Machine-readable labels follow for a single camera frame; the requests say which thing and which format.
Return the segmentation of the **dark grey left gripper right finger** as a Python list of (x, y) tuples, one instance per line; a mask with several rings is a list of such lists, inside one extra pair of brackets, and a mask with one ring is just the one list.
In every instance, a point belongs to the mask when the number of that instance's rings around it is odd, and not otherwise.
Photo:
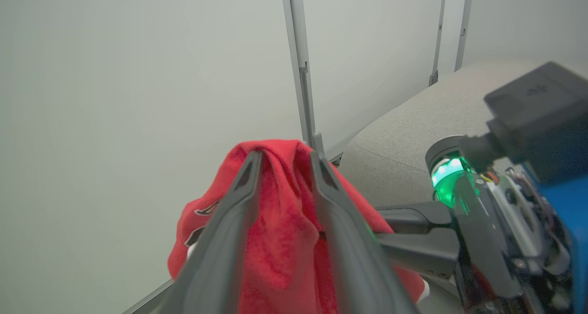
[(330, 162), (311, 152), (317, 217), (325, 228), (341, 314), (417, 314), (401, 279)]

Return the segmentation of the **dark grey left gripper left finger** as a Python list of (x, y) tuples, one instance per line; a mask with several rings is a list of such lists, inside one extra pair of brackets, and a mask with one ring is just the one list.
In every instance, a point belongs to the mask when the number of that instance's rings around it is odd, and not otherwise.
[(259, 211), (263, 153), (250, 153), (185, 262), (162, 314), (236, 314), (244, 252)]

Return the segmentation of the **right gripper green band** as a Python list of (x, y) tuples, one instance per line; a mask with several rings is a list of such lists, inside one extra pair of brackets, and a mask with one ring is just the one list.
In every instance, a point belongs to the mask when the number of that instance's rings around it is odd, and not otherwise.
[(578, 314), (561, 218), (524, 172), (474, 170), (461, 139), (443, 138), (425, 154), (439, 201), (376, 208), (395, 232), (377, 234), (389, 260), (441, 279), (456, 272), (467, 314)]

